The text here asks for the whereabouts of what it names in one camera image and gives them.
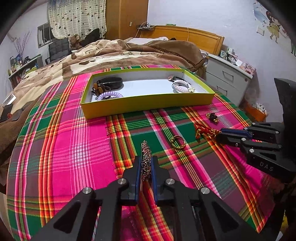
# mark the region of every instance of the cartoon girl drawing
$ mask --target cartoon girl drawing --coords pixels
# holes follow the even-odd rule
[[[267,29],[269,30],[269,32],[271,32],[270,39],[272,39],[273,36],[275,36],[276,43],[278,43],[277,39],[279,38],[279,30],[281,24],[269,11],[266,11],[266,16],[269,19],[269,26],[267,26]]]

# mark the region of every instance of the pillow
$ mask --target pillow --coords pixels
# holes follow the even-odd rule
[[[146,44],[146,43],[149,43],[153,40],[168,40],[167,37],[159,37],[157,39],[145,39],[145,38],[132,38],[130,39],[129,41],[127,41],[127,43],[133,43],[133,44]]]

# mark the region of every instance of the gold ring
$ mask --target gold ring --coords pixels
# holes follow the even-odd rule
[[[174,145],[174,142],[177,141],[177,139],[181,139],[183,141],[183,145],[181,145],[180,147],[177,147]],[[185,141],[181,136],[173,136],[170,140],[170,143],[171,143],[172,147],[177,150],[181,150],[186,146]]]

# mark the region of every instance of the drawer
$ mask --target drawer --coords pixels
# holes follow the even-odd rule
[[[223,80],[210,73],[206,73],[206,83],[213,86],[222,94],[224,94],[236,106],[240,104],[242,98],[244,97],[244,92],[242,92],[241,90],[237,90],[230,84],[224,82]]]
[[[232,67],[210,58],[206,71],[234,88],[245,92],[250,79]]]

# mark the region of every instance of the curtain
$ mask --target curtain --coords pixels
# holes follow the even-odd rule
[[[52,34],[63,39],[78,34],[84,39],[91,31],[107,32],[106,0],[50,0],[48,16]]]

